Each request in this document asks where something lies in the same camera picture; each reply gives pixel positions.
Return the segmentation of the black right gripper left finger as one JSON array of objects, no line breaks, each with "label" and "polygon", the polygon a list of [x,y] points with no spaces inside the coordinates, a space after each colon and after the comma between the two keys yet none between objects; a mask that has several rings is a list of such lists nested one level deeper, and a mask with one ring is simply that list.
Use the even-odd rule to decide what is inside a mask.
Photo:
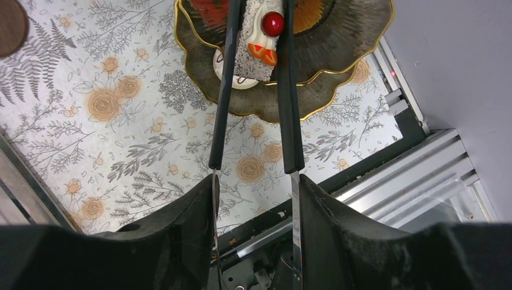
[{"label": "black right gripper left finger", "polygon": [[2,289],[205,289],[219,181],[116,232],[91,236],[52,225],[1,227]]}]

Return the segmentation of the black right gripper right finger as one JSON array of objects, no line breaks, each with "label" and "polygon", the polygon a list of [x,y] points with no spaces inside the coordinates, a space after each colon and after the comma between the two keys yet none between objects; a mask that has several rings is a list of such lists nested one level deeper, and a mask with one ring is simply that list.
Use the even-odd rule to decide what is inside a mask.
[{"label": "black right gripper right finger", "polygon": [[510,289],[511,225],[381,224],[299,177],[304,289]]}]

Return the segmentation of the black metal tongs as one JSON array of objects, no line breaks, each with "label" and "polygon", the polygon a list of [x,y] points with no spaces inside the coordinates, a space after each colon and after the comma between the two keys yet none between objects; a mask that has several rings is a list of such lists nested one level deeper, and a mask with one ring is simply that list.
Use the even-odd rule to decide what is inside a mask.
[{"label": "black metal tongs", "polygon": [[[293,62],[293,17],[294,1],[285,2],[284,34],[278,43],[277,97],[283,149],[284,171],[290,176],[292,185],[292,241],[293,241],[293,289],[303,288],[301,220],[299,204],[299,172],[305,166],[301,133],[298,94]],[[213,140],[208,162],[209,168],[217,171],[222,166],[228,118],[231,85],[234,75],[236,40],[241,15],[241,1],[230,1],[226,26],[223,72],[217,102]]]}]

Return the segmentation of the chocolate cake slice with cherry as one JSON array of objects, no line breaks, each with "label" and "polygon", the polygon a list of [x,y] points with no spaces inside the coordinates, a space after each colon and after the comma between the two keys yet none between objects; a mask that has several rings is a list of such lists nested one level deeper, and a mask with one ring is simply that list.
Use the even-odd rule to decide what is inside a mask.
[{"label": "chocolate cake slice with cherry", "polygon": [[277,65],[279,37],[263,32],[263,18],[270,12],[283,15],[283,1],[246,1],[235,55],[235,75],[261,82],[271,81]]}]

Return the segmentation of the red frosted donut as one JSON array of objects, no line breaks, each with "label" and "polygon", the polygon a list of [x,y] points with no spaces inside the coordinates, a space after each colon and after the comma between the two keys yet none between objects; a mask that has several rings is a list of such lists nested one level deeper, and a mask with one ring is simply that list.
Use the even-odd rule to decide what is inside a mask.
[{"label": "red frosted donut", "polygon": [[228,0],[191,0],[193,12],[204,26],[212,30],[224,30],[227,25]]}]

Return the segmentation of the pink frosted donut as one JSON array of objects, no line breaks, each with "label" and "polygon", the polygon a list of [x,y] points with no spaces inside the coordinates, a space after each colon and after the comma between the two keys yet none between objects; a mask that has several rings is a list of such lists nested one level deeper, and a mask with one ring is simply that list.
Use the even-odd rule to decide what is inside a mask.
[{"label": "pink frosted donut", "polygon": [[294,8],[293,32],[302,33],[322,19],[324,9],[321,0],[296,0]]}]

